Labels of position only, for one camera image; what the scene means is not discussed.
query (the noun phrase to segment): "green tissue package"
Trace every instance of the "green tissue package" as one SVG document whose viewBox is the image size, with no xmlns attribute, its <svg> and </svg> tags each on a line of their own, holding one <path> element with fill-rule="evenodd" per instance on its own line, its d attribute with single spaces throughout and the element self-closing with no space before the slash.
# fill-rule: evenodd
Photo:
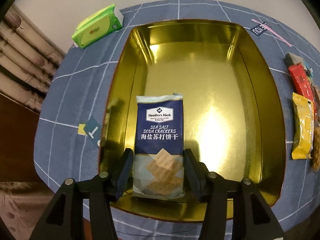
<svg viewBox="0 0 320 240">
<path fill-rule="evenodd" d="M 115 4 L 111 4 L 80 22 L 72 39 L 83 49 L 104 35 L 121 29 L 122 23 L 123 15 Z"/>
</svg>

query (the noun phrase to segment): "beige curtain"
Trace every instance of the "beige curtain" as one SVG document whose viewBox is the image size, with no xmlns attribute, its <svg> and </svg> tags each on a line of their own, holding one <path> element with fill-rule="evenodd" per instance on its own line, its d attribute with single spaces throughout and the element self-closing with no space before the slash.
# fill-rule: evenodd
<svg viewBox="0 0 320 240">
<path fill-rule="evenodd" d="M 13 100 L 41 111 L 41 104 L 63 60 L 53 46 L 44 40 L 26 20 L 11 7 L 0 22 L 0 92 Z M 4 69 L 15 78 L 28 84 L 22 86 L 5 74 Z"/>
</svg>

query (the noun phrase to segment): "blue plaid tablecloth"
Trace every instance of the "blue plaid tablecloth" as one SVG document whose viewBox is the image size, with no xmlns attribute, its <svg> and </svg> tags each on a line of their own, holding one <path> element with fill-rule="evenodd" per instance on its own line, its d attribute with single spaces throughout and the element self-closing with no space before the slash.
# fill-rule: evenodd
<svg viewBox="0 0 320 240">
<path fill-rule="evenodd" d="M 151 22 L 198 18 L 230 21 L 242 25 L 264 56 L 276 82 L 285 118 L 287 151 L 282 195 L 272 207 L 286 231 L 304 221 L 320 204 L 320 176 L 310 169 L 310 160 L 292 160 L 294 86 L 283 61 L 287 52 L 299 55 L 313 69 L 320 85 L 320 53 L 305 38 L 285 24 L 249 8 L 212 0 L 166 0 L 135 5 L 121 10 L 124 28 L 103 37 L 86 49 L 71 47 L 53 78 L 43 104 L 35 139 L 34 162 L 41 179 L 56 192 L 66 178 L 91 179 L 98 173 L 98 147 L 78 134 L 80 123 L 94 118 L 102 124 L 108 91 L 124 43 L 133 27 Z M 273 33 L 260 36 L 250 29 L 253 22 L 268 23 L 288 41 Z M 119 238 L 197 239 L 201 224 L 171 223 L 143 218 L 112 209 Z M 89 219 L 88 203 L 84 217 Z M 231 239 L 232 220 L 226 237 Z"/>
</svg>

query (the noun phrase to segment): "blue cracker package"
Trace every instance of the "blue cracker package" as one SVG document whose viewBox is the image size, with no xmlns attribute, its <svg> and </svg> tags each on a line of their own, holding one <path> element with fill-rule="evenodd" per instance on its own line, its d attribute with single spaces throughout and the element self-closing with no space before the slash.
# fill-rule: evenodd
<svg viewBox="0 0 320 240">
<path fill-rule="evenodd" d="M 137 96 L 133 195 L 183 197 L 182 95 Z"/>
</svg>

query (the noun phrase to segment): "red snack package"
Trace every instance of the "red snack package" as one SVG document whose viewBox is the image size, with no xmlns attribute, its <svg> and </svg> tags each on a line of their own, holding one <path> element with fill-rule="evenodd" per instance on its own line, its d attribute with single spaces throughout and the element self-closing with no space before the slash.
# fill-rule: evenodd
<svg viewBox="0 0 320 240">
<path fill-rule="evenodd" d="M 296 87 L 297 93 L 313 101 L 314 117 L 316 119 L 316 104 L 303 66 L 298 63 L 289 67 L 288 70 L 293 79 L 293 83 Z"/>
</svg>

